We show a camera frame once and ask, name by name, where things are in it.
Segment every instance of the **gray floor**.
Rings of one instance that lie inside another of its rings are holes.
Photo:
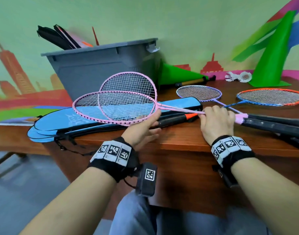
[[[68,185],[51,157],[11,156],[0,165],[0,235],[18,234]],[[109,220],[101,221],[94,234],[107,235],[110,225]]]

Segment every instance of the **green cone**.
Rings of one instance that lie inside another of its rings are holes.
[[[169,64],[164,63],[160,60],[159,72],[158,72],[158,85],[169,85],[179,82],[192,81],[202,79],[202,74],[184,70]]]
[[[295,11],[288,11],[272,35],[249,82],[253,87],[291,85],[281,81],[281,74],[289,53],[288,41],[294,16]]]

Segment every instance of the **wristband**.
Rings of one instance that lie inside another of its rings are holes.
[[[255,157],[251,148],[242,138],[230,135],[217,138],[212,144],[211,152],[218,164],[226,170],[230,170],[238,160]]]
[[[136,151],[122,137],[119,137],[103,142],[91,158],[88,167],[101,169],[119,182],[135,170],[135,167],[127,167],[131,157],[137,158]]]

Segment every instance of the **human hand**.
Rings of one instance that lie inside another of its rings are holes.
[[[134,150],[140,150],[145,144],[159,137],[161,128],[149,129],[158,125],[158,119],[161,115],[160,110],[156,110],[148,119],[143,122],[130,125],[122,134],[124,141],[129,143]]]
[[[201,131],[209,145],[222,135],[233,136],[235,114],[219,106],[206,107],[205,114],[199,114],[201,119]]]

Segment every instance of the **wrist-mounted device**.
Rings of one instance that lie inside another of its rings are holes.
[[[212,144],[211,152],[219,164],[212,168],[214,171],[218,171],[229,188],[238,185],[231,173],[232,165],[238,160],[255,157],[254,152],[242,138],[230,135],[217,138]]]
[[[149,162],[140,164],[138,153],[122,137],[103,142],[88,167],[104,170],[116,182],[127,176],[136,176],[136,187],[125,182],[135,188],[138,195],[151,197],[155,193],[157,166]]]

